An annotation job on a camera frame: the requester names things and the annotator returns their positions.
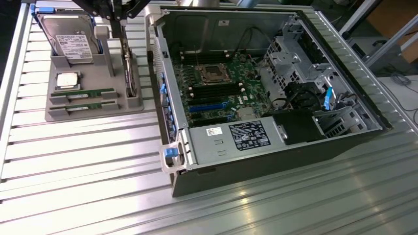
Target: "aluminum extrusion table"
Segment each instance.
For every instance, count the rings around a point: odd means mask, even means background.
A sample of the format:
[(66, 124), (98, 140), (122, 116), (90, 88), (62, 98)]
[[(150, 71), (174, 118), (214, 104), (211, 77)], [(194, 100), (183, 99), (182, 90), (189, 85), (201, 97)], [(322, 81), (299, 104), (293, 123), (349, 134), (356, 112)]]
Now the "aluminum extrusion table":
[[(76, 7), (66, 0), (36, 5)], [(345, 56), (350, 48), (321, 13), (302, 6), (263, 7), (303, 10)], [(358, 71), (394, 130), (332, 161), (173, 198), (158, 157), (145, 15), (129, 20), (127, 36), (138, 55), (146, 111), (54, 124), (44, 121), (51, 47), (26, 4), (18, 21), (0, 91), (0, 234), (418, 232), (417, 129), (358, 58), (346, 56), (345, 63)], [(110, 47), (119, 49), (118, 40), (110, 40)]]

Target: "robotic arm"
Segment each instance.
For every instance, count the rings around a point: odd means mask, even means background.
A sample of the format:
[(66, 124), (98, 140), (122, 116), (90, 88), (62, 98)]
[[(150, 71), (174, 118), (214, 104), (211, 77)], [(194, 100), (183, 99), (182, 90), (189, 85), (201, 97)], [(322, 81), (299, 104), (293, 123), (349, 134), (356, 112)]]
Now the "robotic arm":
[(137, 96), (135, 81), (133, 78), (133, 52), (129, 46), (125, 27), (127, 18), (135, 18), (150, 0), (131, 0), (126, 4), (122, 0), (74, 0), (74, 2), (92, 15), (100, 16), (111, 23), (112, 37), (121, 40), (121, 54), (125, 67), (126, 91), (129, 97)]
[(72, 0), (92, 16), (100, 16), (111, 23), (112, 37), (126, 38), (125, 25), (127, 18), (135, 18), (150, 3), (150, 0)]

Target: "blue tab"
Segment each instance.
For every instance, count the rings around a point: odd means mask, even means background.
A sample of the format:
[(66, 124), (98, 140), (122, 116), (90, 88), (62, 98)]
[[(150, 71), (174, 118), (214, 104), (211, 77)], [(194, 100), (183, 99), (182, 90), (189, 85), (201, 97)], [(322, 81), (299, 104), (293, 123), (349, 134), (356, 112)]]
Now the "blue tab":
[(179, 150), (177, 148), (165, 149), (165, 158), (174, 158), (179, 155)]
[(32, 12), (32, 14), (35, 13), (35, 9), (36, 9), (35, 4), (31, 4), (31, 12)]
[(163, 83), (162, 88), (159, 89), (159, 92), (163, 94), (166, 89), (166, 83)]
[(326, 95), (326, 99), (325, 99), (326, 110), (330, 110), (329, 101), (332, 100), (332, 95), (333, 95), (333, 87), (329, 87), (328, 95)]
[(44, 13), (44, 14), (54, 14), (55, 13), (55, 8), (54, 7), (50, 7), (50, 6), (44, 6), (44, 7), (40, 7), (39, 10), (38, 10), (39, 13)]

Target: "blue latch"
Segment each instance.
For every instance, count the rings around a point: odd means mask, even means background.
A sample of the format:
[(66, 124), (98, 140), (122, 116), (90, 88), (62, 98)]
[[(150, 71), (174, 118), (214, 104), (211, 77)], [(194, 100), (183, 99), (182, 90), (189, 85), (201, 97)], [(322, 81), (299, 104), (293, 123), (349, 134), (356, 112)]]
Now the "blue latch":
[(165, 149), (165, 158), (174, 158), (179, 155), (179, 150), (177, 148)]
[(43, 13), (43, 14), (54, 14), (55, 13), (55, 8), (50, 7), (50, 6), (43, 6), (43, 7), (39, 8), (38, 12)]
[(332, 95), (333, 95), (333, 87), (329, 87), (328, 95), (326, 95), (326, 99), (325, 99), (326, 110), (330, 110), (329, 101), (332, 100)]
[(167, 93), (167, 89), (166, 89), (166, 83), (163, 83), (162, 88), (159, 89), (159, 92), (162, 94)]

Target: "ram module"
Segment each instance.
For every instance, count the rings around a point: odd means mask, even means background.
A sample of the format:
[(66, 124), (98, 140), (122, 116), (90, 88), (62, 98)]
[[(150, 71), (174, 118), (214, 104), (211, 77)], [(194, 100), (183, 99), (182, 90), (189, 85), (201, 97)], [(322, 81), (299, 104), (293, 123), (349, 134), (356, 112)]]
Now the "ram module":
[(96, 90), (84, 90), (84, 91), (70, 91), (70, 92), (59, 92), (51, 94), (52, 97), (56, 96), (67, 96), (68, 99), (78, 99), (78, 98), (95, 98), (102, 96), (102, 92), (114, 92), (114, 88), (106, 89), (96, 89)]
[(90, 104), (75, 104), (75, 105), (63, 105), (51, 107), (51, 110), (55, 109), (66, 109), (68, 112), (80, 111), (80, 110), (94, 110), (94, 109), (102, 109), (103, 104), (115, 104), (115, 101), (103, 101), (98, 103), (90, 103)]

